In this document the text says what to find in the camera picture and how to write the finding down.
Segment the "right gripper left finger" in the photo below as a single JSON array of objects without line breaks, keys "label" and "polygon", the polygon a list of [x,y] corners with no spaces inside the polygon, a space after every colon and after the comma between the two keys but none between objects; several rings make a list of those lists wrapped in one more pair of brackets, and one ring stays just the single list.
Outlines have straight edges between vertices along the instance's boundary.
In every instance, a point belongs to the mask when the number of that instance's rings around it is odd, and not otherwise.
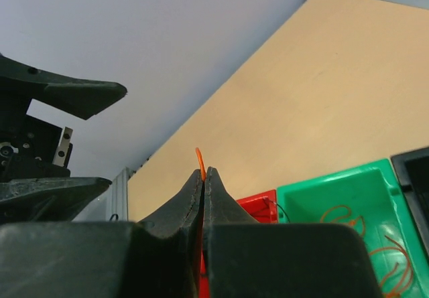
[{"label": "right gripper left finger", "polygon": [[140,221],[149,236],[144,269],[153,297],[197,297],[202,255],[204,182],[194,170],[180,191]]}]

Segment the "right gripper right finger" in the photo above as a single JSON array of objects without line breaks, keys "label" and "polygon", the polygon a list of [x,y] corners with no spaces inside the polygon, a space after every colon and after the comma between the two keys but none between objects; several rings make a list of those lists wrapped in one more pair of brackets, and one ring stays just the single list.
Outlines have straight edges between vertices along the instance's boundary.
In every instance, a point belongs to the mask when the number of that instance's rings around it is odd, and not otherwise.
[{"label": "right gripper right finger", "polygon": [[246,231],[258,221],[228,193],[217,168],[209,167],[204,181],[202,261],[209,297],[232,297],[244,271],[242,249]]}]

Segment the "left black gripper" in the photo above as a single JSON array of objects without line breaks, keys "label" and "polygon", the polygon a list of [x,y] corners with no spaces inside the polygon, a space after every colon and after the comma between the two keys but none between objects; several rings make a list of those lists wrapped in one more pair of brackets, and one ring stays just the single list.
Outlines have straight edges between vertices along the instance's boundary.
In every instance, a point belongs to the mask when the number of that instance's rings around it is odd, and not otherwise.
[{"label": "left black gripper", "polygon": [[1,56],[1,179],[14,179],[1,184],[2,224],[71,221],[112,184],[70,177],[73,130],[29,116],[31,99],[87,120],[126,94],[116,82],[63,76]]}]

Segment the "red storage bin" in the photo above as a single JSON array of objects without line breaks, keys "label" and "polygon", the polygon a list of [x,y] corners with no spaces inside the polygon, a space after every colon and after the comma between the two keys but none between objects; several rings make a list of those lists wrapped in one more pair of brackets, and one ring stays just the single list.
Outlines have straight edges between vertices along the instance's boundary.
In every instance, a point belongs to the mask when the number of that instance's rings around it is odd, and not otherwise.
[{"label": "red storage bin", "polygon": [[[278,208],[276,206],[276,191],[268,190],[246,198],[236,200],[236,202],[258,222],[264,224],[278,223]],[[206,272],[207,259],[201,253],[199,294],[200,298],[210,297],[208,288],[208,274]]]}]

